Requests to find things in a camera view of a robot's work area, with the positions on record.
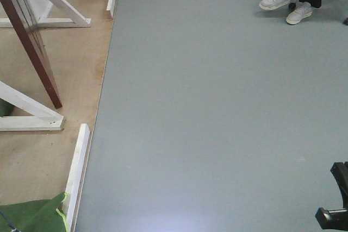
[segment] white triangular brace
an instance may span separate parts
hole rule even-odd
[[[47,18],[38,20],[39,27],[91,27],[91,19],[85,18],[66,0],[49,0],[69,18]],[[0,27],[11,27],[8,18],[0,18]]]
[[[64,116],[0,81],[0,98],[32,116],[0,117],[0,131],[62,130]]]

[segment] green fabric bag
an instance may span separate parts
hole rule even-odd
[[[14,106],[2,99],[0,99],[0,117],[9,116],[13,111]]]
[[[53,199],[0,206],[0,211],[22,232],[67,232],[69,228],[66,217],[58,210],[66,197],[67,193],[62,192]],[[2,216],[0,216],[0,231],[11,231]]]

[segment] black metal object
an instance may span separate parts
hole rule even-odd
[[[9,228],[11,228],[11,232],[20,232],[10,221],[9,219],[5,216],[4,213],[0,211],[0,215],[4,218],[4,220],[8,223]]]
[[[336,162],[330,171],[341,192],[343,208],[336,210],[319,208],[315,218],[322,229],[348,231],[348,162]]]

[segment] shoe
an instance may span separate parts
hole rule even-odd
[[[298,24],[302,19],[310,16],[313,12],[313,8],[308,2],[303,2],[298,8],[291,12],[287,17],[288,24]]]
[[[276,10],[290,2],[291,0],[262,0],[259,6],[263,10]]]

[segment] wooden floor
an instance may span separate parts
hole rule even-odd
[[[64,191],[81,123],[93,131],[113,20],[108,0],[68,0],[91,28],[43,29],[66,117],[63,131],[0,133],[0,205],[46,199]],[[64,17],[53,8],[51,16]],[[6,17],[0,9],[0,17]],[[0,80],[54,109],[13,29],[0,28]],[[15,109],[14,115],[25,115]]]

